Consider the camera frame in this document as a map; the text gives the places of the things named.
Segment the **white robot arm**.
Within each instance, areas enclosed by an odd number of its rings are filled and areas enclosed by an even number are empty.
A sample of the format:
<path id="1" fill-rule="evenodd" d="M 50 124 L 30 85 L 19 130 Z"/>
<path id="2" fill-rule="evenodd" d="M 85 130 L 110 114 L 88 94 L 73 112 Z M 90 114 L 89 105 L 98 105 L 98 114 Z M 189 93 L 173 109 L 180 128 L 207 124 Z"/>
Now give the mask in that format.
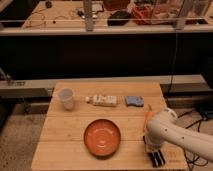
<path id="1" fill-rule="evenodd" d="M 158 150 L 165 141 L 213 163 L 213 136 L 176 125 L 178 116 L 170 108 L 163 108 L 146 124 L 145 143 L 150 151 Z"/>

